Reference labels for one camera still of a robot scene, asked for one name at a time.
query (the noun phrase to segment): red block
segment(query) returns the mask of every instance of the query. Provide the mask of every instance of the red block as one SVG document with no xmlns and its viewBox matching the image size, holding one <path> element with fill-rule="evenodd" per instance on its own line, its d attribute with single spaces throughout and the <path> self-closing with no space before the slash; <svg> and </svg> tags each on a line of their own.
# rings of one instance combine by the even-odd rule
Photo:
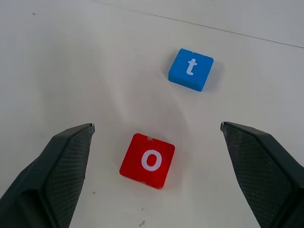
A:
<svg viewBox="0 0 304 228">
<path fill-rule="evenodd" d="M 135 134 L 119 173 L 157 189 L 165 184 L 175 147 L 172 144 Z"/>
</svg>

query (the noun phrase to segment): white table surface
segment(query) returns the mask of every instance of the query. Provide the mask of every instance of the white table surface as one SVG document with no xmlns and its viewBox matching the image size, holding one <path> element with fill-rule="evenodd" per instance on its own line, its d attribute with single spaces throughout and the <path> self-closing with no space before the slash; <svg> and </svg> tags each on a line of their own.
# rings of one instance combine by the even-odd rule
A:
<svg viewBox="0 0 304 228">
<path fill-rule="evenodd" d="M 271 133 L 304 165 L 303 1 L 97 1 L 0 2 L 0 196 L 93 122 L 71 228 L 258 228 L 219 127 Z M 181 47 L 215 59 L 201 93 L 167 79 Z M 118 174 L 135 133 L 176 146 L 162 190 Z"/>
</svg>

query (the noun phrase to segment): letter o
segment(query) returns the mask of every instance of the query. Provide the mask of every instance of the letter o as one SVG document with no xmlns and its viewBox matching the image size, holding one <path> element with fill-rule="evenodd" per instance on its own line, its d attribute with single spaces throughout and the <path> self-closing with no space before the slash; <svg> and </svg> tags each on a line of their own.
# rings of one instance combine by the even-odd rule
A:
<svg viewBox="0 0 304 228">
<path fill-rule="evenodd" d="M 156 162 L 153 166 L 148 165 L 148 157 L 150 155 L 155 155 L 156 156 Z M 145 170 L 147 171 L 156 171 L 158 168 L 161 166 L 162 162 L 162 156 L 158 151 L 155 150 L 147 150 L 143 156 L 142 156 L 142 166 L 144 167 Z"/>
</svg>

